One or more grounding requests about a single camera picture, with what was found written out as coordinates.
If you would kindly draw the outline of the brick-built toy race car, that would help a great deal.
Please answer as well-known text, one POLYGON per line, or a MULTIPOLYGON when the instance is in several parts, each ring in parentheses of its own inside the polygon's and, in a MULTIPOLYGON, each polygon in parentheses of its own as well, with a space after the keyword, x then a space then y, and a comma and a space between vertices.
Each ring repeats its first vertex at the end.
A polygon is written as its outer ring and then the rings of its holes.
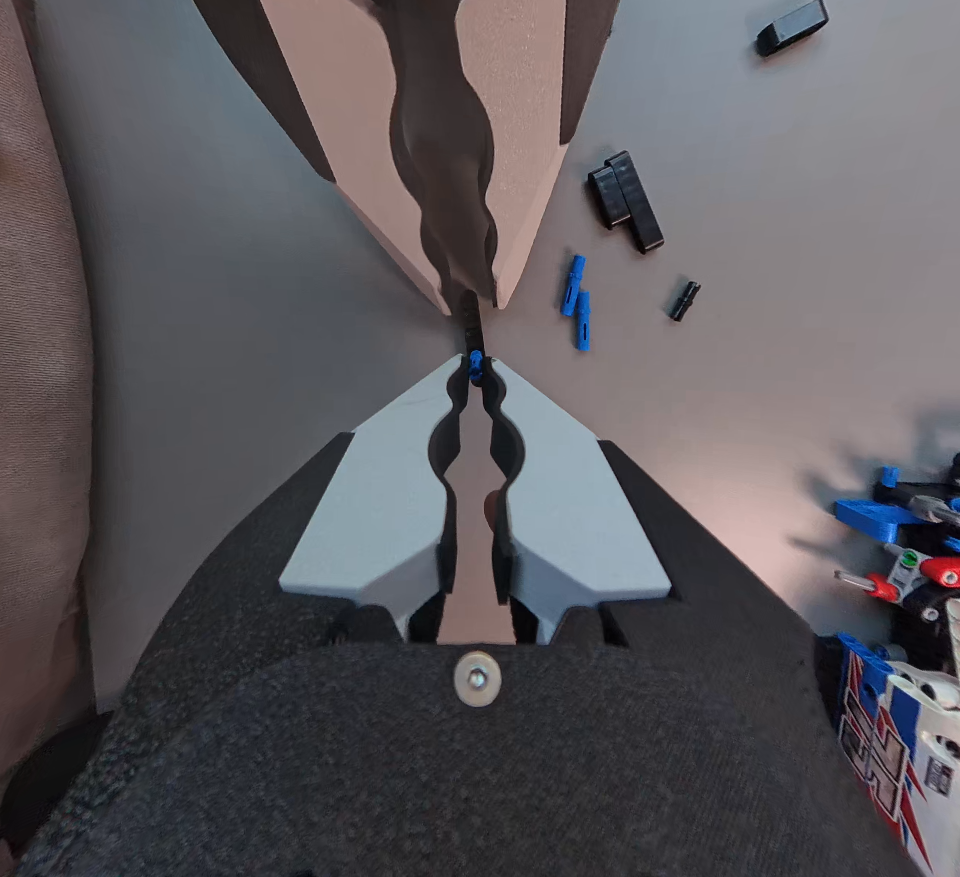
POLYGON ((878 544, 882 571, 834 578, 891 610, 867 645, 822 640, 822 695, 860 788, 921 875, 959 874, 959 459, 929 481, 882 467, 833 515, 878 544))

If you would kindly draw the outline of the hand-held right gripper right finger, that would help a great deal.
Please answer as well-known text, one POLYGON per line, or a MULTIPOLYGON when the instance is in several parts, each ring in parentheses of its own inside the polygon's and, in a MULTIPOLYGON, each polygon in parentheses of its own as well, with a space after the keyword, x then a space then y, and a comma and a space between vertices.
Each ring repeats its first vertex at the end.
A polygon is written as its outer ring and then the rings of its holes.
POLYGON ((518 628, 667 597, 671 582, 600 440, 502 360, 484 360, 496 494, 491 568, 518 628))

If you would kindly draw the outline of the person's dark trousers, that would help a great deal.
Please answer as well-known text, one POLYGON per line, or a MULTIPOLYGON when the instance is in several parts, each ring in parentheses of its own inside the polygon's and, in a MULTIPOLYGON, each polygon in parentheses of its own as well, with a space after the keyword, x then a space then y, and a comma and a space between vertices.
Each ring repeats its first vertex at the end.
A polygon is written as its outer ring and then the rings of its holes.
POLYGON ((89 763, 113 711, 95 714, 45 740, 11 776, 1 803, 1 838, 18 859, 89 763))

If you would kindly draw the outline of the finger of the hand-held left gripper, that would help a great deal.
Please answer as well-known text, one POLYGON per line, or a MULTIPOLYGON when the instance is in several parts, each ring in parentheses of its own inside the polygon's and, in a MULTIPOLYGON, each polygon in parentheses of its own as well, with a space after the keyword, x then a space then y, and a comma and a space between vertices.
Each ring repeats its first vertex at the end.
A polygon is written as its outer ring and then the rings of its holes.
POLYGON ((484 192, 495 231, 493 300, 522 278, 568 146, 560 142, 567 0, 461 0, 462 72, 490 127, 484 192))
POLYGON ((391 142, 397 74, 371 0, 259 0, 325 157, 357 218, 446 317, 423 214, 391 142))

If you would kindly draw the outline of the short black perforated beam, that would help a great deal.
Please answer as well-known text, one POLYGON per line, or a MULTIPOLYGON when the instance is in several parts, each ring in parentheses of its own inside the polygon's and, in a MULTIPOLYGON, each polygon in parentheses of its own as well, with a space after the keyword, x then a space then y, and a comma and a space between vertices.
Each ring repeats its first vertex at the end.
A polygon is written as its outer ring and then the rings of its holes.
POLYGON ((471 355, 478 352, 481 359, 486 355, 484 342, 482 314, 479 300, 473 290, 464 290, 460 299, 462 332, 465 353, 471 355))

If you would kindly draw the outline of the black slope brick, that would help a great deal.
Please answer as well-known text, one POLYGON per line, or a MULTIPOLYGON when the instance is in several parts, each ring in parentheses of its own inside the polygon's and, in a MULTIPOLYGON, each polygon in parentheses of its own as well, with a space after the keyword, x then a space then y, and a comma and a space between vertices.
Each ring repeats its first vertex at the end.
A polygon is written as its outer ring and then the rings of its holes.
POLYGON ((629 212, 627 223, 639 253, 646 255, 664 246, 665 237, 642 186, 639 173, 628 150, 607 158, 605 165, 612 173, 622 201, 629 212))
POLYGON ((607 230, 630 223, 632 213, 618 183, 615 170, 605 163, 586 177, 586 186, 601 223, 607 230))
POLYGON ((767 23, 754 38, 754 52, 759 58, 768 59, 821 31, 829 21, 824 0, 810 0, 767 23))

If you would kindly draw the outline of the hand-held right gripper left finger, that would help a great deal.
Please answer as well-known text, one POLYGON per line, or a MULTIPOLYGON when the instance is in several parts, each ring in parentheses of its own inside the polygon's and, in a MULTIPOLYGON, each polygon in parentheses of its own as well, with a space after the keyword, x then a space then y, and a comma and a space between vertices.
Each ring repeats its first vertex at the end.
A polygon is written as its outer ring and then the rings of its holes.
POLYGON ((348 434, 313 515, 278 578, 288 594, 382 607, 402 639, 436 638, 457 568, 462 356, 348 434))

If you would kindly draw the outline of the person's beige sweatshirt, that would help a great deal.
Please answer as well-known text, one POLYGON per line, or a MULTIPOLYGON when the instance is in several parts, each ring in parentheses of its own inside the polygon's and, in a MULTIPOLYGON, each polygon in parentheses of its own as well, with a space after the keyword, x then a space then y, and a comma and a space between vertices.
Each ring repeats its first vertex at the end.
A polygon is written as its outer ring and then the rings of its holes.
POLYGON ((78 655, 93 352, 81 247, 31 48, 1 0, 1 771, 53 726, 78 655))

